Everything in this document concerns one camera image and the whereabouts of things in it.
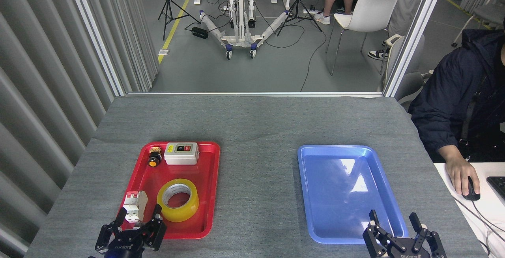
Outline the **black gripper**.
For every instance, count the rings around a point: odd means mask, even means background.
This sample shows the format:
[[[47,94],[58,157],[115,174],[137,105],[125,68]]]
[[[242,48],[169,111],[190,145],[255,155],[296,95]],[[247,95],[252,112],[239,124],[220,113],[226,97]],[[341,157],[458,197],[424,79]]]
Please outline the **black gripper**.
[[[103,224],[96,240],[95,250],[104,253],[105,258],[141,258],[144,245],[153,251],[161,246],[166,224],[163,222],[162,206],[155,205],[153,216],[144,224],[144,230],[121,231],[121,225],[126,217],[126,209],[121,208],[110,224]]]
[[[442,245],[440,235],[429,229],[420,222],[416,213],[409,216],[414,231],[417,233],[415,239],[397,239],[397,242],[405,247],[395,247],[392,240],[395,240],[390,233],[385,231],[379,224],[375,210],[368,214],[370,222],[365,228],[363,238],[371,258],[447,258]],[[422,245],[427,241],[431,250],[431,256]]]

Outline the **person's right hand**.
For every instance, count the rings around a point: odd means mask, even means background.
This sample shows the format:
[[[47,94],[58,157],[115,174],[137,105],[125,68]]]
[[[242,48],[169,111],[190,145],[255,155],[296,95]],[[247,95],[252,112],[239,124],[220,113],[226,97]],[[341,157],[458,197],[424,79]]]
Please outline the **person's right hand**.
[[[469,179],[473,182],[473,189],[480,194],[480,181],[475,168],[461,156],[447,159],[446,170],[456,193],[469,195]]]

